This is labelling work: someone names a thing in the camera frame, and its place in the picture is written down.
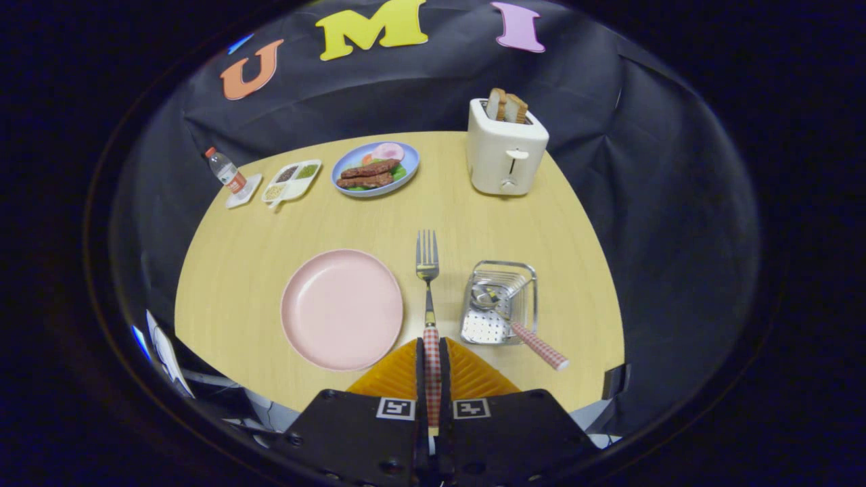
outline tabletop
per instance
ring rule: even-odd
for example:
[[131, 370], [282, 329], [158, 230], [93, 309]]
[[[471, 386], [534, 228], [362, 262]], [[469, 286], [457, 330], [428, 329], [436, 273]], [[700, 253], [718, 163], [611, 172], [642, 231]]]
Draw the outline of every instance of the tabletop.
[[[416, 176], [376, 198], [352, 198], [330, 173], [345, 153], [394, 140], [421, 155]], [[404, 320], [395, 347], [421, 337], [424, 282], [415, 275], [421, 229], [436, 230], [440, 276], [432, 283], [441, 336], [460, 340], [463, 292], [485, 259], [532, 265], [538, 275], [538, 336], [571, 360], [554, 371], [525, 345], [467, 345], [521, 390], [544, 388], [567, 410], [601, 399], [604, 372], [624, 363], [623, 326], [611, 273], [577, 196], [545, 153], [532, 190], [496, 197], [475, 190], [466, 164], [465, 132], [391, 133], [303, 147], [240, 168], [261, 172], [249, 204], [227, 210], [220, 190], [184, 260], [175, 305], [179, 340], [220, 373], [284, 406], [302, 411], [325, 388], [347, 389], [364, 371], [332, 372], [306, 361], [282, 330], [283, 289], [307, 259], [326, 250], [357, 249], [397, 278]], [[286, 164], [321, 159], [302, 198], [277, 211], [261, 201]]]

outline red checkered handle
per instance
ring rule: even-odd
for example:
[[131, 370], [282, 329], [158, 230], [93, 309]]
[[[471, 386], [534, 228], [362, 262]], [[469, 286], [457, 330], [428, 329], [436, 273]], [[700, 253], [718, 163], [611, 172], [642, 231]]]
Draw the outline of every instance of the red checkered handle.
[[547, 345], [543, 340], [536, 336], [533, 332], [527, 330], [523, 325], [515, 323], [511, 326], [514, 334], [520, 337], [536, 354], [539, 355], [550, 367], [556, 370], [562, 370], [568, 367], [568, 359], [561, 353], [557, 352], [550, 345]]
[[427, 394], [428, 426], [439, 426], [439, 403], [442, 400], [442, 364], [439, 362], [439, 330], [424, 329], [424, 391]]

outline sausage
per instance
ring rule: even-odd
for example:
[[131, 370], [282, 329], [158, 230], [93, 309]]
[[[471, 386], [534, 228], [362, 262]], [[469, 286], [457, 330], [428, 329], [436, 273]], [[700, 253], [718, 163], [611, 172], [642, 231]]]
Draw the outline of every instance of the sausage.
[[354, 167], [353, 169], [346, 169], [339, 176], [343, 179], [349, 178], [362, 178], [365, 176], [375, 176], [377, 174], [381, 174], [383, 172], [388, 172], [391, 169], [397, 167], [397, 164], [400, 164], [400, 161], [397, 159], [388, 159], [379, 162], [374, 162], [367, 166]]
[[383, 172], [375, 176], [367, 176], [365, 178], [349, 178], [337, 179], [337, 186], [346, 189], [363, 186], [365, 188], [379, 188], [384, 185], [389, 185], [394, 182], [394, 177], [390, 172]]

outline pink plate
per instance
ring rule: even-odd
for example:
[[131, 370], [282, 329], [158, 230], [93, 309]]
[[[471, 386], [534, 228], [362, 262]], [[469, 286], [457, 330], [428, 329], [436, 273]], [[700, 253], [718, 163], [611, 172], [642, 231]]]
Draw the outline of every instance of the pink plate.
[[384, 357], [400, 334], [397, 279], [360, 250], [330, 250], [301, 265], [282, 292], [282, 329], [314, 365], [347, 371]]

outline grains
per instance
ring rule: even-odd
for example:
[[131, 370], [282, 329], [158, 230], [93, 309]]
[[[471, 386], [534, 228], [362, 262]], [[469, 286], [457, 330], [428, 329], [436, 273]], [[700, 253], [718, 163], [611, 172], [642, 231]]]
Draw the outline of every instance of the grains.
[[280, 174], [280, 177], [277, 178], [276, 182], [282, 183], [283, 181], [288, 181], [288, 179], [292, 177], [292, 174], [294, 174], [297, 169], [298, 166], [289, 167], [286, 171], [283, 171], [283, 173]]
[[316, 164], [308, 164], [301, 169], [301, 172], [298, 172], [298, 179], [309, 178], [310, 176], [316, 173], [316, 168], [318, 165]]
[[275, 185], [270, 186], [268, 190], [265, 192], [265, 199], [275, 199], [280, 196], [282, 193], [282, 188], [286, 187], [286, 185]]

